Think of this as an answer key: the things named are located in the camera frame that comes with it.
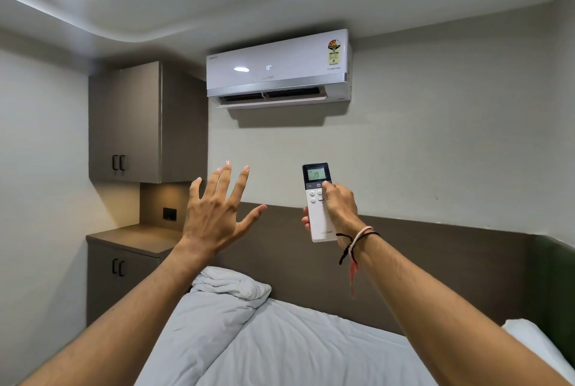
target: green headboard panel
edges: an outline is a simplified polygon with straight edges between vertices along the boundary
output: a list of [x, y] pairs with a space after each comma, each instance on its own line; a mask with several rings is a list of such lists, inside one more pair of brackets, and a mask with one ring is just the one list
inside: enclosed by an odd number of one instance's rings
[[575, 249], [536, 236], [527, 256], [527, 318], [575, 366]]

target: silver trim strip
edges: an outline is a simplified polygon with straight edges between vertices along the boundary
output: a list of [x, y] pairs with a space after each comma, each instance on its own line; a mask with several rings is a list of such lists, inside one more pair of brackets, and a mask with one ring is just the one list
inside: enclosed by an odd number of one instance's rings
[[347, 82], [347, 73], [335, 73], [333, 75], [298, 77], [296, 79], [283, 79], [270, 82], [257, 82], [255, 84], [211, 88], [208, 90], [208, 96], [231, 96], [251, 92], [267, 91], [269, 89], [280, 91], [282, 89], [302, 88], [304, 86], [319, 86], [345, 82]]

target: countertop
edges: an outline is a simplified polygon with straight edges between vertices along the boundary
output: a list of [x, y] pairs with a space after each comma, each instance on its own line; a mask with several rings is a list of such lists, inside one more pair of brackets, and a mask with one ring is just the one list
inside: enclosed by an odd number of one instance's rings
[[181, 238], [182, 233], [179, 231], [146, 224], [134, 224], [86, 236], [88, 243], [119, 245], [124, 250], [153, 257], [166, 257]]

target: upper cabinet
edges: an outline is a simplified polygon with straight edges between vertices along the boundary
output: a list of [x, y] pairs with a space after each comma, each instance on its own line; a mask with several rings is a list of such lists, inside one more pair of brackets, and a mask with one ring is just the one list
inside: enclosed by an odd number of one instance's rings
[[206, 83], [166, 63], [90, 76], [89, 136], [92, 180], [205, 177]]

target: person's left arm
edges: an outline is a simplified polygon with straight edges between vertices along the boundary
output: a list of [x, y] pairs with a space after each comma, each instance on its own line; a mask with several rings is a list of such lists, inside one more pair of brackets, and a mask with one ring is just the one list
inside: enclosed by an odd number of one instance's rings
[[244, 235], [266, 206], [236, 222], [248, 179], [245, 167], [226, 200], [231, 164], [216, 170], [199, 198], [191, 183], [182, 239], [160, 266], [22, 386], [127, 386], [133, 384], [168, 318], [193, 279], [214, 255]]

